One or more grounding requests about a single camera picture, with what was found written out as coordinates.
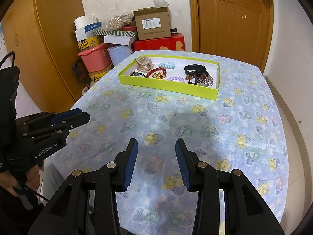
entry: human hand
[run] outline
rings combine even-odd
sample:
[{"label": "human hand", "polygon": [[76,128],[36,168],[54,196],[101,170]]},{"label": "human hand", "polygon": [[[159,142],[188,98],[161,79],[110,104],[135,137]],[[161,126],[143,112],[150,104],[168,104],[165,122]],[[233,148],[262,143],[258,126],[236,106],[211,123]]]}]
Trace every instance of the human hand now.
[{"label": "human hand", "polygon": [[[27,181],[25,185],[36,191],[40,185],[39,167],[38,165],[32,167],[30,170],[25,172]],[[17,186],[17,180],[6,170],[0,174],[0,186],[7,190],[10,194],[18,197],[18,194],[13,190],[13,186]]]}]

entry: yellow-green box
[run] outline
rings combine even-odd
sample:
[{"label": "yellow-green box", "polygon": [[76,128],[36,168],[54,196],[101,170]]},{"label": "yellow-green box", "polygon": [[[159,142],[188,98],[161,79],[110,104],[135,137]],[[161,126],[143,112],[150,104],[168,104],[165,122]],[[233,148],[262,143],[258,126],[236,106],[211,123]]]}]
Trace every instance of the yellow-green box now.
[{"label": "yellow-green box", "polygon": [[172,91],[181,94],[187,94],[192,96],[198,96],[201,98],[216,100],[217,94],[219,92],[219,85],[220,85],[220,66],[218,62],[205,60],[205,59],[198,59],[192,57],[182,57],[182,56],[170,56],[170,55],[152,55],[152,54],[145,54],[141,55],[140,57],[147,56],[149,58],[168,58],[168,59],[185,59],[185,60],[192,60],[196,62],[204,62],[209,64],[214,64],[217,66],[217,83],[216,89],[210,87],[204,87],[199,85],[192,85],[186,84],[176,81],[169,81],[169,80],[158,80],[154,78],[144,78],[141,76],[129,76],[124,75],[124,73],[129,70],[136,61],[133,60],[129,65],[127,65],[119,74],[118,77],[120,79],[121,84],[125,85],[135,85],[135,86],[143,86],[149,88],[156,88],[160,90]]}]

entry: blue tablecloth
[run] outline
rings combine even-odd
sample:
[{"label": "blue tablecloth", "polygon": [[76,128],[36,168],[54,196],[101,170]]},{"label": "blue tablecloth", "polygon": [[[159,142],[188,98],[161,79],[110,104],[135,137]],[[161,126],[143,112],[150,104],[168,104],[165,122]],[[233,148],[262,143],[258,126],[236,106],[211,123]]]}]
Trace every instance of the blue tablecloth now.
[{"label": "blue tablecloth", "polygon": [[[217,100],[121,85],[117,74],[141,54],[220,62]],[[101,78],[73,108],[87,111],[91,119],[71,131],[67,146],[52,156],[65,178],[74,169],[99,169],[125,150],[130,138],[138,140],[130,187],[116,194],[120,224],[128,231],[191,234],[198,193],[189,193],[183,185],[175,155],[177,138],[216,169],[242,170],[281,219],[288,186],[287,147],[278,109],[258,67],[200,53],[139,51]],[[223,191],[220,206],[223,234]]]}]

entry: yellow box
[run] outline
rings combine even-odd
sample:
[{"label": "yellow box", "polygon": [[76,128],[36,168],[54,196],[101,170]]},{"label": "yellow box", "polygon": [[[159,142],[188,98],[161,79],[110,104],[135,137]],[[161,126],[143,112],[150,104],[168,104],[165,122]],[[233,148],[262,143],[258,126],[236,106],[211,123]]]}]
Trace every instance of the yellow box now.
[{"label": "yellow box", "polygon": [[181,94],[187,94],[192,96],[198,96],[201,98],[216,100],[217,94],[219,92],[219,84],[220,84],[220,66],[218,62],[205,60],[205,59],[198,59],[198,58],[191,58],[191,57],[183,57],[183,56],[169,56],[169,55],[152,55],[152,54],[145,54],[141,55],[140,57],[148,56],[149,58],[174,58],[174,59],[185,59],[185,60],[192,60],[195,62],[205,62],[210,64],[217,65],[217,88],[210,88],[210,87],[204,87],[199,85],[192,85],[192,84],[186,84],[181,82],[175,82],[175,81],[168,81],[168,80],[158,80],[154,78],[144,78],[141,76],[128,76],[124,75],[124,73],[129,70],[136,61],[132,61],[128,66],[126,66],[119,74],[118,77],[120,79],[120,82],[122,84],[126,85],[136,85],[136,86],[143,86],[143,87],[150,87],[150,88],[156,88],[160,90],[166,90],[166,91],[172,91],[176,93]]},{"label": "yellow box", "polygon": [[91,82],[98,82],[105,74],[107,74],[113,67],[113,63],[109,64],[107,68],[102,71],[95,71],[89,73],[89,77],[91,78]]},{"label": "yellow box", "polygon": [[78,42],[78,47],[80,51],[84,51],[93,47],[98,46],[100,43],[103,43],[103,37],[99,35],[95,35],[85,40],[81,40]]}]

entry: door frame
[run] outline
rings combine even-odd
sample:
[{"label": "door frame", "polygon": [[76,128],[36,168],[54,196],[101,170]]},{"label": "door frame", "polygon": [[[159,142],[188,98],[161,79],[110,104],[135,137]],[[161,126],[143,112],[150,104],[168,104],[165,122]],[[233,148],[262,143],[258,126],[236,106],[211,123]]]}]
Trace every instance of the door frame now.
[{"label": "door frame", "polygon": [[[198,10],[198,0],[189,0],[190,4],[190,16],[191,16],[191,43],[192,43],[192,52],[199,52],[199,10]],[[260,70],[263,73],[265,69],[265,65],[267,62],[267,58],[269,56],[272,35],[273,35],[273,26],[274,26],[274,6],[273,0],[269,0],[269,29],[268,29],[268,37],[264,52],[264,57],[261,63]]]}]

